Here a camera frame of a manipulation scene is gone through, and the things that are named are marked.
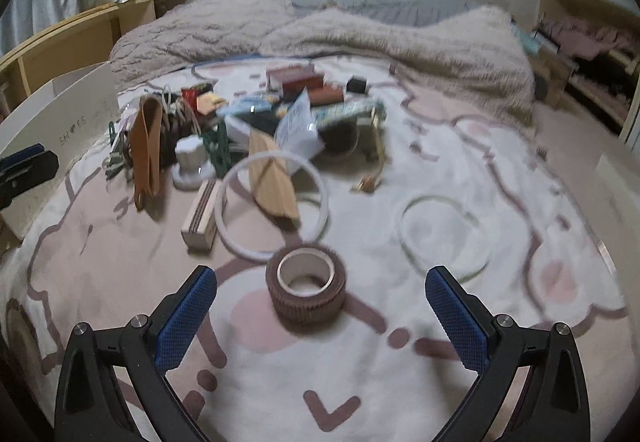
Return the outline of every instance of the screw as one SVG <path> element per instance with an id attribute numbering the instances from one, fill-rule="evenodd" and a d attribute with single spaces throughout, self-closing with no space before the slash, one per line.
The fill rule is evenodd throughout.
<path id="1" fill-rule="evenodd" d="M 498 314 L 495 319 L 502 328 L 511 328 L 513 326 L 513 318 L 507 314 Z"/>
<path id="2" fill-rule="evenodd" d="M 133 316 L 131 318 L 129 324 L 134 328 L 142 328 L 144 325 L 146 325 L 147 320 L 148 317 L 146 317 L 145 314 L 138 314 L 137 316 Z"/>
<path id="3" fill-rule="evenodd" d="M 78 323 L 74 326 L 74 333 L 76 336 L 81 336 L 86 332 L 86 329 L 89 325 L 87 323 Z"/>
<path id="4" fill-rule="evenodd" d="M 556 330 L 561 336 L 567 336 L 571 333 L 571 328 L 569 328 L 569 326 L 565 325 L 564 323 L 558 323 L 556 325 Z"/>

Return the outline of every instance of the roll of tape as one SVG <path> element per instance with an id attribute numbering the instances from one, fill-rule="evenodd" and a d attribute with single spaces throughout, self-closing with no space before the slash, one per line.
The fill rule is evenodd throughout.
<path id="1" fill-rule="evenodd" d="M 292 287 L 296 279 L 304 277 L 318 288 Z M 266 280 L 278 315 L 302 325 L 332 319 L 346 296 L 344 264 L 335 252 L 316 243 L 280 249 L 267 263 Z"/>

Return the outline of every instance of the pile of objects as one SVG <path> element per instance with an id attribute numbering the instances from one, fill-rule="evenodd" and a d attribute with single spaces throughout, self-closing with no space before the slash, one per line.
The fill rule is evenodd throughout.
<path id="1" fill-rule="evenodd" d="M 194 250 L 210 250 L 217 231 L 235 253 L 266 261 L 270 253 L 247 251 L 226 234 L 222 209 L 228 181 L 248 168 L 255 202 L 272 218 L 298 221 L 290 176 L 307 171 L 321 194 L 321 212 L 308 241 L 320 235 L 328 207 L 326 190 L 309 160 L 322 153 L 331 162 L 348 161 L 359 144 L 370 144 L 367 158 L 377 168 L 363 176 L 354 192 L 372 193 L 386 161 L 380 128 L 385 106 L 368 96 L 367 81 L 353 77 L 345 86 L 325 83 L 312 64 L 266 72 L 266 89 L 229 101 L 215 83 L 155 92 L 140 100 L 135 115 L 111 131 L 107 178 L 132 173 L 134 203 L 141 211 L 161 193 L 161 171 L 170 169 L 174 186 L 198 191 L 182 227 Z M 365 133 L 369 136 L 362 140 Z"/>

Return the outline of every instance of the gray curtain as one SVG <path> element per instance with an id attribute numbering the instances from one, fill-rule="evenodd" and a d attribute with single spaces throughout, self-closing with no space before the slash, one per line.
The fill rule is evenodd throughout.
<path id="1" fill-rule="evenodd" d="M 0 16 L 0 56 L 44 28 L 87 9 L 84 0 L 11 0 Z"/>

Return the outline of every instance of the bed sheet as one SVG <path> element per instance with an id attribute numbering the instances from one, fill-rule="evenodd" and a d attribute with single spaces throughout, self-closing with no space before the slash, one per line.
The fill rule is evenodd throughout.
<path id="1" fill-rule="evenodd" d="M 215 78 L 233 99 L 264 87 L 265 71 L 300 62 L 249 59 L 182 70 L 153 81 L 177 90 Z M 349 187 L 373 170 L 364 154 L 316 165 L 330 193 L 321 242 L 348 273 L 348 296 L 331 325 L 285 329 L 274 314 L 264 266 L 239 259 L 219 239 L 208 255 L 189 253 L 180 226 L 194 193 L 163 185 L 163 199 L 137 213 L 123 175 L 105 181 L 107 138 L 73 167 L 20 249 L 6 255 L 0 292 L 2 332 L 31 389 L 52 420 L 66 340 L 79 321 L 117 327 L 150 313 L 198 264 L 215 269 L 218 296 L 182 364 L 167 374 L 186 409 L 212 440 L 424 441 L 459 405 L 476 374 L 458 360 L 424 298 L 424 275 L 407 259 L 395 217 L 412 196 L 439 194 L 463 203 L 490 231 L 486 268 L 464 283 L 493 313 L 522 326 L 568 323 L 590 393 L 592 435 L 603 440 L 638 383 L 622 295 L 580 211 L 562 182 L 517 132 L 475 107 L 436 91 L 412 91 L 384 60 L 351 56 L 313 61 L 328 80 L 366 77 L 387 108 L 390 163 L 373 195 Z M 152 91 L 120 96 L 135 107 Z M 303 173 L 294 177 L 312 201 Z M 253 204 L 246 181 L 231 184 L 226 222 L 251 248 L 293 245 Z M 302 228 L 317 208 L 300 203 Z M 498 420 L 499 435 L 526 372 L 516 375 Z M 126 372 L 124 396 L 148 440 L 156 440 Z"/>

